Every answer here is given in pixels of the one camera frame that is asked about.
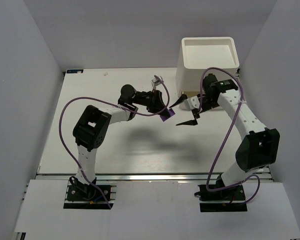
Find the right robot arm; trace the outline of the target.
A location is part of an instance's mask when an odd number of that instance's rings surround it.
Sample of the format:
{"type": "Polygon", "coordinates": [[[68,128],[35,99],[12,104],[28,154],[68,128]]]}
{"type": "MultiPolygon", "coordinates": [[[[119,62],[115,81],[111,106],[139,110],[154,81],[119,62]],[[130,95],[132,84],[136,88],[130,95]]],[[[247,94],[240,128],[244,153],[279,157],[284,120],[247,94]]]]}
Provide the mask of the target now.
{"type": "Polygon", "coordinates": [[[201,80],[202,89],[193,97],[182,94],[174,103],[183,104],[194,119],[183,122],[186,126],[197,125],[200,114],[221,107],[231,119],[231,128],[236,128],[241,144],[235,152],[235,162],[223,172],[210,191],[234,188],[244,183],[253,171],[276,161],[280,133],[266,127],[251,111],[244,100],[243,90],[234,79],[217,80],[212,73],[201,80]]]}

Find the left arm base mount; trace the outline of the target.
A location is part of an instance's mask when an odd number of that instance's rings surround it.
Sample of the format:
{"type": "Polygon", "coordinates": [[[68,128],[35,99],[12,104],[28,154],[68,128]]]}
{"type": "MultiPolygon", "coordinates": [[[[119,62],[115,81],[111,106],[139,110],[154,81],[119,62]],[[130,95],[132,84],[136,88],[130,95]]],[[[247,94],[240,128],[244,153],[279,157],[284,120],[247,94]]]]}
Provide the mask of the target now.
{"type": "Polygon", "coordinates": [[[97,185],[80,182],[71,176],[66,189],[63,208],[71,210],[110,210],[115,201],[116,187],[114,185],[97,185]]]}

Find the purple arched lego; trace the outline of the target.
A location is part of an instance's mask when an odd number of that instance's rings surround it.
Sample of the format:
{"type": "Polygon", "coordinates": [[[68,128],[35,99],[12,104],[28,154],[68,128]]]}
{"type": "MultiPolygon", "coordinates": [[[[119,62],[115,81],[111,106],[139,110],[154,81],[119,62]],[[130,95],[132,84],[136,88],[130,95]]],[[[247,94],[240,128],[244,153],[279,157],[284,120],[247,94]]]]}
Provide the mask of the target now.
{"type": "Polygon", "coordinates": [[[169,108],[167,110],[165,110],[164,112],[162,112],[159,117],[160,119],[165,122],[167,121],[168,119],[170,119],[171,117],[173,117],[175,115],[175,112],[172,108],[169,108]]]}

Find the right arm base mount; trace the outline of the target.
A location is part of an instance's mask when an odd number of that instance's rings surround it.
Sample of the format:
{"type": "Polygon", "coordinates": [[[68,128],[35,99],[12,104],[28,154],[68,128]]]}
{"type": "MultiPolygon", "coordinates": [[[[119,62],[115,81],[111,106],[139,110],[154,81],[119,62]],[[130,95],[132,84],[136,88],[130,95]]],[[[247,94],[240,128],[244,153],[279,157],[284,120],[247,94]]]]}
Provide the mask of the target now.
{"type": "Polygon", "coordinates": [[[206,185],[198,185],[194,196],[199,198],[201,213],[247,212],[246,196],[242,185],[220,191],[208,191],[206,185]]]}

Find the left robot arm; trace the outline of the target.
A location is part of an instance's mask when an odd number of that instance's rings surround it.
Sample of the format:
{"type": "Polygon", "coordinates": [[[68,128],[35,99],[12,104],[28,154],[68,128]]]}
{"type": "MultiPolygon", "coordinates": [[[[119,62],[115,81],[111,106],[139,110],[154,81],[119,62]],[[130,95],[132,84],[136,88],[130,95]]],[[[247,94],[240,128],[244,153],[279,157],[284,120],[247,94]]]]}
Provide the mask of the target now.
{"type": "Polygon", "coordinates": [[[120,90],[118,107],[97,108],[88,105],[85,108],[72,132],[78,149],[80,166],[75,178],[79,182],[87,185],[96,182],[96,154],[105,140],[109,125],[132,120],[138,105],[146,107],[151,114],[158,113],[163,118],[170,117],[170,112],[165,109],[161,91],[137,91],[129,84],[120,90]]]}

